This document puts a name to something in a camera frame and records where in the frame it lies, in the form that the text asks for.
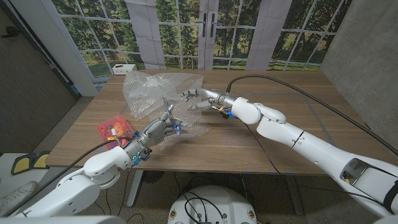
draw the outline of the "window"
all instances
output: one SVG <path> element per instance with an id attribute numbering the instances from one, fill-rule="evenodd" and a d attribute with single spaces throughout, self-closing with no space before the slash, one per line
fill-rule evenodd
<path id="1" fill-rule="evenodd" d="M 167 69 L 198 69 L 199 0 L 155 0 Z"/>
<path id="2" fill-rule="evenodd" d="M 267 70 L 318 71 L 352 0 L 294 0 Z"/>
<path id="3" fill-rule="evenodd" d="M 117 63 L 145 69 L 123 0 L 52 0 L 94 78 Z"/>
<path id="4" fill-rule="evenodd" d="M 261 0 L 220 1 L 213 69 L 244 70 L 256 28 Z"/>

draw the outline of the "white box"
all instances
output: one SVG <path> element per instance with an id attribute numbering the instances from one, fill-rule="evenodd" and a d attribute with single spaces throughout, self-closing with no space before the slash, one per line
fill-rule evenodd
<path id="1" fill-rule="evenodd" d="M 137 71 L 135 64 L 116 64 L 112 68 L 115 75 L 127 75 L 127 72 Z"/>

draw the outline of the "orange object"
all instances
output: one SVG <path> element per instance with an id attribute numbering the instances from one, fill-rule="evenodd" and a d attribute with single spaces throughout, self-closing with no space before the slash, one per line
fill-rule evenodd
<path id="1" fill-rule="evenodd" d="M 112 129 L 115 129 L 116 136 L 112 134 Z M 108 138 L 119 138 L 119 137 L 129 137 L 132 138 L 134 134 L 134 130 L 130 127 L 129 123 L 123 118 L 121 114 L 97 125 L 97 131 L 101 139 L 106 142 Z M 128 141 L 125 139 L 121 139 L 120 141 L 114 141 L 107 145 L 105 145 L 106 150 L 113 149 L 119 144 L 124 145 Z"/>

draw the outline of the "door handle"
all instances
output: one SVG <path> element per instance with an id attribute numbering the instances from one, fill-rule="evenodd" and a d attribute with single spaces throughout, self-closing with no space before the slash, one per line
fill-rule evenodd
<path id="1" fill-rule="evenodd" d="M 201 23 L 201 24 L 203 24 L 203 28 L 202 28 L 202 32 L 201 32 L 202 37 L 205 37 L 205 36 L 206 36 L 206 18 L 207 18 L 207 13 L 204 13 L 204 15 L 203 15 L 203 21 L 195 22 L 195 23 Z"/>
<path id="2" fill-rule="evenodd" d="M 7 26 L 6 32 L 7 32 L 6 35 L 1 36 L 2 38 L 16 37 L 16 36 L 18 36 L 18 34 L 21 33 L 17 28 L 12 27 L 12 26 Z"/>
<path id="3" fill-rule="evenodd" d="M 214 18 L 215 18 L 215 14 L 213 13 L 211 15 L 211 31 L 210 31 L 210 37 L 213 37 L 213 33 L 214 33 L 214 25 L 216 26 L 222 26 L 223 24 L 220 22 L 214 22 Z"/>

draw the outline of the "white wall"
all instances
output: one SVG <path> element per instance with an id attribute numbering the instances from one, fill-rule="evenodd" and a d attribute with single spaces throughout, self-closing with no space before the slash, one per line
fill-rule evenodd
<path id="1" fill-rule="evenodd" d="M 398 1 L 354 0 L 320 70 L 398 148 Z"/>
<path id="2" fill-rule="evenodd" d="M 40 0 L 12 0 L 19 13 L 45 45 L 52 57 L 73 81 L 82 96 L 98 93 L 76 55 L 54 24 Z"/>

